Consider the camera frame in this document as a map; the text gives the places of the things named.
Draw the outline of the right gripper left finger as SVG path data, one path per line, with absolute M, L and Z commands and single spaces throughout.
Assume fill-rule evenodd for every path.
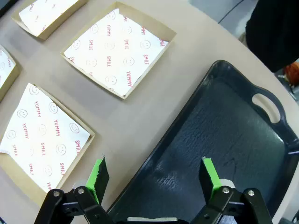
M 111 224 L 111 217 L 101 206 L 108 181 L 105 158 L 98 159 L 84 186 L 67 193 L 61 189 L 47 193 L 35 223 L 70 224 L 75 216 L 84 216 L 89 224 Z

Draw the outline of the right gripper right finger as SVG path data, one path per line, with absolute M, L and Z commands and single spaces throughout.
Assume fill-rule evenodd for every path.
M 223 185 L 210 158 L 203 157 L 199 182 L 206 205 L 191 221 L 192 224 L 217 224 L 223 216 L 231 216 L 238 224 L 271 224 L 265 201 L 256 188 L 239 192 Z

